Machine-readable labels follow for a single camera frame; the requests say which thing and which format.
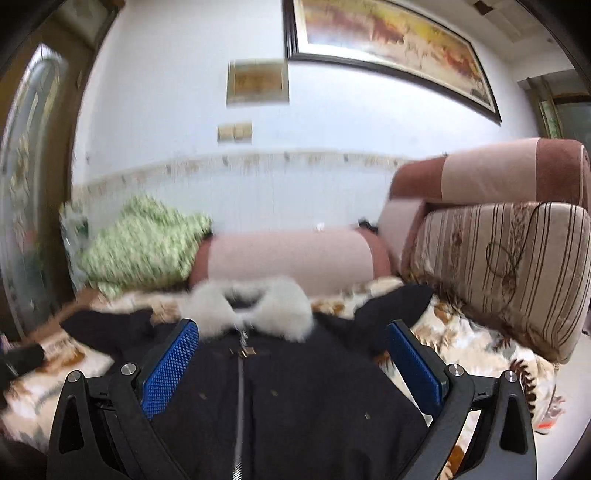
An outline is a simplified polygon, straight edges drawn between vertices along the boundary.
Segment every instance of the pink cylindrical bolster pillow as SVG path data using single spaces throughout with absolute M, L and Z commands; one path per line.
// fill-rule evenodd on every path
M 287 275 L 310 296 L 336 294 L 391 273 L 388 250 L 372 232 L 267 232 L 219 235 L 199 248 L 190 285 L 207 278 L 252 280 Z

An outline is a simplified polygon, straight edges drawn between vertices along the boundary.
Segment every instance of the ceiling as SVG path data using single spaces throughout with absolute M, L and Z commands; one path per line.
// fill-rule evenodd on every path
M 550 33 L 516 0 L 407 0 L 458 27 L 509 64 L 562 53 Z

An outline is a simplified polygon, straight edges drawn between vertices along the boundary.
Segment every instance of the picture frame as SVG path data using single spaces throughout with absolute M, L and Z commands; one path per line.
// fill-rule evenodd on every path
M 391 0 L 283 0 L 288 61 L 382 73 L 444 94 L 501 123 L 472 43 Z
M 228 66 L 227 105 L 289 101 L 286 61 L 244 61 Z

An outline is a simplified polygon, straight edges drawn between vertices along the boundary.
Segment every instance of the zipper pull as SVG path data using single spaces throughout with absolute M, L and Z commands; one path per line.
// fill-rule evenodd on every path
M 240 331 L 240 346 L 242 347 L 242 349 L 238 352 L 238 355 L 241 356 L 242 358 L 247 358 L 249 356 L 256 355 L 256 350 L 251 346 L 247 346 L 247 343 L 248 343 L 248 333 L 246 332 L 246 330 L 241 330 Z

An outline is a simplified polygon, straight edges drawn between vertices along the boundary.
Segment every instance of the zipper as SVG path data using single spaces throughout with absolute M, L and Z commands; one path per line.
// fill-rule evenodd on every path
M 242 480 L 242 443 L 244 441 L 244 359 L 247 357 L 248 334 L 240 332 L 241 351 L 238 354 L 238 404 L 236 406 L 236 445 L 232 480 Z

